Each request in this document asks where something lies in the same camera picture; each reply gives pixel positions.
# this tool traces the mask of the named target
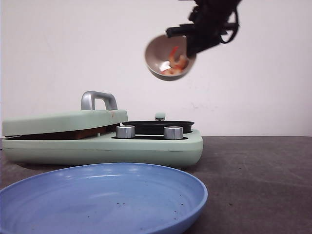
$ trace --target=robotic arm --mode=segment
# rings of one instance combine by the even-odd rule
[[[167,36],[185,35],[187,39],[187,56],[190,57],[219,43],[228,43],[238,31],[237,5],[241,0],[195,0],[189,20],[193,23],[181,24],[168,28]],[[235,14],[235,23],[228,23],[230,15]],[[227,31],[232,31],[228,41],[222,39]]]

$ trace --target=metal knob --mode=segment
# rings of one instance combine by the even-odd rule
[[[117,126],[116,137],[120,139],[129,139],[136,136],[135,127],[132,125]]]
[[[164,139],[180,140],[183,139],[183,127],[164,127]]]

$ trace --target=white wall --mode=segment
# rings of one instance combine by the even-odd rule
[[[2,0],[1,116],[79,110],[112,93],[129,120],[192,120],[204,136],[312,136],[310,0],[243,0],[236,39],[155,78],[144,50],[195,5],[176,0]]]

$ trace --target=lid handle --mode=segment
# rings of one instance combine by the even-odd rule
[[[95,110],[95,99],[101,99],[105,102],[107,110],[117,110],[117,103],[115,97],[112,94],[101,93],[97,91],[87,91],[81,98],[82,110]]]

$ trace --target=shrimp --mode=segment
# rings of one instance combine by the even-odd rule
[[[177,76],[185,68],[187,59],[184,55],[180,55],[178,62],[175,60],[175,53],[178,46],[175,46],[169,54],[169,65],[171,68],[162,71],[161,73],[166,76]]]

